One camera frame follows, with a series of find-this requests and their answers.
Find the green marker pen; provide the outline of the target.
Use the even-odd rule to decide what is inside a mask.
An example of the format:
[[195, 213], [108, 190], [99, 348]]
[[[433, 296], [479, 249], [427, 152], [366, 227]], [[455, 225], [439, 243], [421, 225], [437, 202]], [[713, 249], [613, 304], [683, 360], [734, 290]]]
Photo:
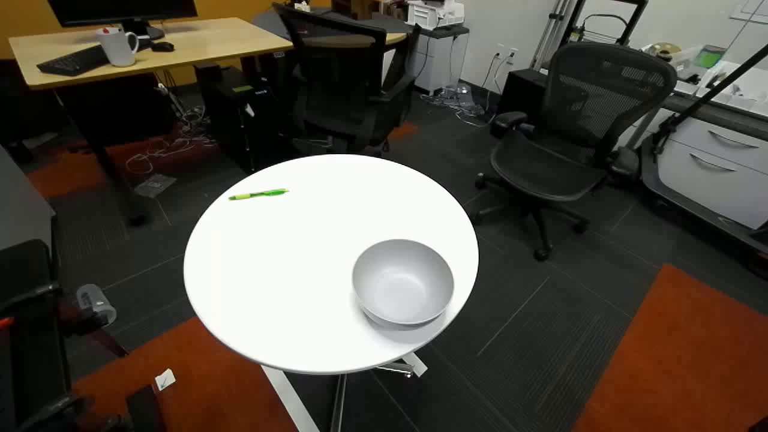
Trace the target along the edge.
[[242, 191], [242, 195], [230, 195], [229, 202], [248, 202], [248, 198], [260, 198], [260, 196], [282, 196], [288, 195], [288, 190], [261, 190], [261, 191]]

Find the white bowl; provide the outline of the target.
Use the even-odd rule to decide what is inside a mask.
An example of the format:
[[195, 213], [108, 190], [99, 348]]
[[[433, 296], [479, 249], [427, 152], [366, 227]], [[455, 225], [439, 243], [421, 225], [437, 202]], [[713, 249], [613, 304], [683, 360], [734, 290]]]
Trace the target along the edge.
[[455, 298], [455, 272], [422, 243], [381, 239], [356, 258], [354, 296], [373, 320], [422, 326], [446, 311]]

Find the round white table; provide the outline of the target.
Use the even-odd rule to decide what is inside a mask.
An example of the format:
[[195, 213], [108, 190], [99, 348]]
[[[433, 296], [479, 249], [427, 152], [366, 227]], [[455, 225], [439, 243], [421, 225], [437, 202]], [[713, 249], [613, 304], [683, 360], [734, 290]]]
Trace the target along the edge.
[[[229, 202], [230, 195], [288, 190]], [[455, 298], [422, 326], [367, 317], [354, 296], [354, 263], [374, 243], [415, 239], [455, 272]], [[378, 155], [303, 155], [252, 172], [195, 222], [183, 258], [200, 321], [258, 364], [339, 387], [397, 360], [415, 375], [417, 350], [468, 302], [480, 252], [464, 207], [433, 177]]]

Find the black office chair at desk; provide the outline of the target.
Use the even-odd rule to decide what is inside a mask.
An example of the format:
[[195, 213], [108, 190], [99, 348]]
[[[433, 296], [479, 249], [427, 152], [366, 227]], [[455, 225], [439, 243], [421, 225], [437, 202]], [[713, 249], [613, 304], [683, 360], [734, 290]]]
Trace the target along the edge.
[[381, 153], [408, 107], [421, 30], [393, 41], [381, 26], [295, 8], [279, 16], [299, 57], [295, 119], [351, 153]]

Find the wooden desk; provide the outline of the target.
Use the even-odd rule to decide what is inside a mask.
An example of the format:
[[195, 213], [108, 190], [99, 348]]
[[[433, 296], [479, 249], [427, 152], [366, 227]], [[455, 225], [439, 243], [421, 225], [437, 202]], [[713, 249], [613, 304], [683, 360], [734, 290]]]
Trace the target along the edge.
[[157, 90], [157, 74], [217, 60], [241, 60], [241, 64], [258, 68], [258, 54], [288, 51], [291, 41], [241, 16], [170, 18], [162, 26], [147, 18], [126, 18], [105, 26], [138, 34], [134, 64], [115, 68], [108, 62], [78, 77], [39, 69], [39, 62], [101, 45], [99, 30], [103, 26], [12, 36], [9, 51], [24, 84], [32, 90], [50, 90], [60, 100], [101, 172], [113, 182], [127, 222], [141, 225], [150, 218], [147, 207], [108, 155], [108, 147], [147, 138], [170, 128], [174, 111]]

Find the black mesh office chair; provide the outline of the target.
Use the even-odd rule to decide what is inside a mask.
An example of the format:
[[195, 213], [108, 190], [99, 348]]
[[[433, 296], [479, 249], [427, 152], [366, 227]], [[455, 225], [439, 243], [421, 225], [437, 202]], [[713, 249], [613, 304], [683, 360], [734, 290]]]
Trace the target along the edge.
[[618, 138], [675, 90], [669, 62], [614, 42], [582, 41], [560, 47], [548, 69], [546, 95], [535, 118], [507, 111], [495, 118], [499, 143], [489, 153], [492, 174], [476, 184], [509, 190], [540, 234], [537, 258], [552, 257], [543, 213], [573, 218], [584, 233], [588, 218], [572, 208], [599, 190], [611, 170], [632, 152], [618, 152]]

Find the white mug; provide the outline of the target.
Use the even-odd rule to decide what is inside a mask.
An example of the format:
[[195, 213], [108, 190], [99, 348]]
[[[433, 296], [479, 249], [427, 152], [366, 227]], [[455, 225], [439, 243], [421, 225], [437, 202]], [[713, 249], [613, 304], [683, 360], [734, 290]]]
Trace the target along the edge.
[[138, 62], [139, 38], [134, 30], [103, 26], [99, 30], [99, 42], [101, 42], [111, 64], [127, 68], [127, 64]]

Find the white drawer cabinet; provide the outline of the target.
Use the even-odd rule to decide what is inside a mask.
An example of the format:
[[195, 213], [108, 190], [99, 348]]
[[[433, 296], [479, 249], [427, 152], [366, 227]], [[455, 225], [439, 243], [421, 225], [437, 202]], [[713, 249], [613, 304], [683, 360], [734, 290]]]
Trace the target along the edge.
[[657, 155], [661, 179], [751, 230], [768, 221], [768, 141], [703, 119], [685, 123]]

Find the black keyboard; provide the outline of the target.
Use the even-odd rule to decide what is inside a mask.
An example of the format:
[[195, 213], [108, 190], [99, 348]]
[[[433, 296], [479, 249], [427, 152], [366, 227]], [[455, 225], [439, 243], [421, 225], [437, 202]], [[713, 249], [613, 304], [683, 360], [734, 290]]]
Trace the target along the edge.
[[39, 62], [39, 69], [45, 71], [45, 74], [78, 77], [78, 74], [99, 69], [103, 64], [108, 64], [108, 57], [105, 57], [103, 47], [101, 45], [92, 45], [92, 47], [85, 47], [85, 51], [74, 51], [74, 52]]

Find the black chair at left edge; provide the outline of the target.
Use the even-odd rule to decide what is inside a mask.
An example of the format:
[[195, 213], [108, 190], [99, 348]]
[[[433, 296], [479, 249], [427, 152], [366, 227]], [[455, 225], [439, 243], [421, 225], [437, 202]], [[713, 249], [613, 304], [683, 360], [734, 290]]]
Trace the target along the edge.
[[73, 390], [66, 339], [92, 335], [127, 350], [97, 308], [67, 302], [43, 239], [0, 252], [0, 432], [78, 432], [85, 398]]

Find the black monitor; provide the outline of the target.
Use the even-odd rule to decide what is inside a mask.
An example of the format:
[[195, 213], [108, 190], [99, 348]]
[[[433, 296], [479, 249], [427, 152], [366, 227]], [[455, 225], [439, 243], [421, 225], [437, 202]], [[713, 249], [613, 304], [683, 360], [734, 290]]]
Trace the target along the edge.
[[195, 0], [48, 0], [60, 26], [195, 16]]

